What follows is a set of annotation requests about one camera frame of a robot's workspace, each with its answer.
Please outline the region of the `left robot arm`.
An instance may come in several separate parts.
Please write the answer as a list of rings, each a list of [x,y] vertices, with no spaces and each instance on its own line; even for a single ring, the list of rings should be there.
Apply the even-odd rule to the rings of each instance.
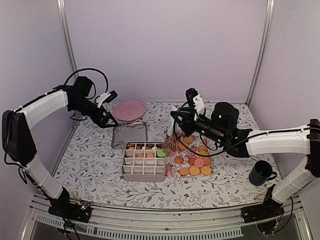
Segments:
[[[63,108],[79,112],[102,129],[116,127],[118,122],[103,107],[103,103],[110,103],[117,97],[116,91],[105,91],[91,101],[89,93],[93,85],[87,77],[79,76],[73,85],[58,85],[16,110],[6,110],[2,114],[4,157],[11,158],[10,164],[18,167],[22,181],[31,181],[63,217],[74,213],[74,205],[70,202],[69,192],[55,181],[41,162],[32,129]]]

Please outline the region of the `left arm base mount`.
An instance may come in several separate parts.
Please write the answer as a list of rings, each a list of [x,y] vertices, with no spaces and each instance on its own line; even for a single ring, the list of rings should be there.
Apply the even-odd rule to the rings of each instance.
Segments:
[[[68,220],[88,223],[92,208],[90,206],[83,207],[77,203],[51,201],[48,213]]]

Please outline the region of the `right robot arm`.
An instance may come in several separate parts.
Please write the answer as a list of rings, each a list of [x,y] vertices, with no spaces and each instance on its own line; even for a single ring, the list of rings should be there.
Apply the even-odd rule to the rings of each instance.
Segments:
[[[186,136],[197,132],[214,141],[222,151],[236,158],[262,154],[303,154],[301,163],[268,190],[259,206],[262,218],[269,218],[289,197],[320,176],[320,121],[278,130],[239,129],[239,111],[228,102],[218,102],[210,118],[199,113],[196,104],[184,103],[170,116]]]

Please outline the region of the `green sandwich cookie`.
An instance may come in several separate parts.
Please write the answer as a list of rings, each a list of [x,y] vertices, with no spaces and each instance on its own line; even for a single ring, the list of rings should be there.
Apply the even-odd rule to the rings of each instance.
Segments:
[[[164,158],[164,157],[167,156],[167,151],[166,151],[165,149],[158,149],[158,150],[156,151],[156,156],[157,156],[158,158]]]

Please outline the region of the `swirl butter cookie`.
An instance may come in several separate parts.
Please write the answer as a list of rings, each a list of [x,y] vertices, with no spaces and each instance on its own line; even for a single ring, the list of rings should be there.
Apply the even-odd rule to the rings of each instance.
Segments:
[[[128,149],[128,150],[134,150],[135,148],[136,148],[136,145],[135,145],[135,144],[129,143],[129,144],[127,145],[127,149]]]

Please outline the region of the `metal tongs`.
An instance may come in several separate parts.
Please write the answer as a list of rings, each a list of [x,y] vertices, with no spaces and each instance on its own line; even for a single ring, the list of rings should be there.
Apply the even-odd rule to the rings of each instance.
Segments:
[[[163,143],[163,151],[166,156],[170,155],[170,151],[175,152],[177,149],[176,137],[174,136],[175,119],[169,114],[169,125],[166,131],[166,137]]]

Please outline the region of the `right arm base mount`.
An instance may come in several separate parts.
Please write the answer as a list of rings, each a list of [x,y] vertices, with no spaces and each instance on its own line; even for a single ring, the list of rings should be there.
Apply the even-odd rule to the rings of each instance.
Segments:
[[[264,207],[261,204],[241,209],[241,217],[246,224],[272,219],[257,224],[258,231],[264,235],[272,235],[276,232],[284,213],[283,207],[274,210],[272,207]]]

